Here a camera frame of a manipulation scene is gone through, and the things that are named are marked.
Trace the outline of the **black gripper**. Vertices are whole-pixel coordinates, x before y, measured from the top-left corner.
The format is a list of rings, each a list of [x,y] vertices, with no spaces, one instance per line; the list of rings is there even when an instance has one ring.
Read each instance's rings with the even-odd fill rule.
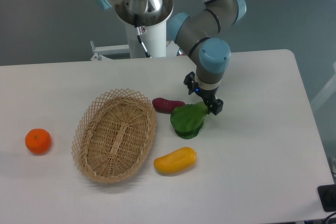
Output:
[[[203,99],[204,103],[207,103],[208,114],[212,113],[214,115],[218,115],[221,113],[224,102],[216,97],[218,86],[215,87],[212,84],[197,82],[195,80],[194,72],[187,74],[183,83],[187,86],[189,95],[196,93]]]

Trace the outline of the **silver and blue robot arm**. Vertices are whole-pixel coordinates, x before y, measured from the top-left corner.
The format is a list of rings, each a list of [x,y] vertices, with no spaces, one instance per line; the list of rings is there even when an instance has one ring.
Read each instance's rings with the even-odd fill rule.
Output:
[[[124,23],[131,58],[164,57],[168,40],[178,45],[196,66],[184,79],[189,93],[201,97],[209,113],[222,111],[216,92],[231,50],[217,34],[245,15],[245,0],[203,0],[205,8],[193,17],[173,15],[173,0],[95,1],[103,9],[114,8]]]

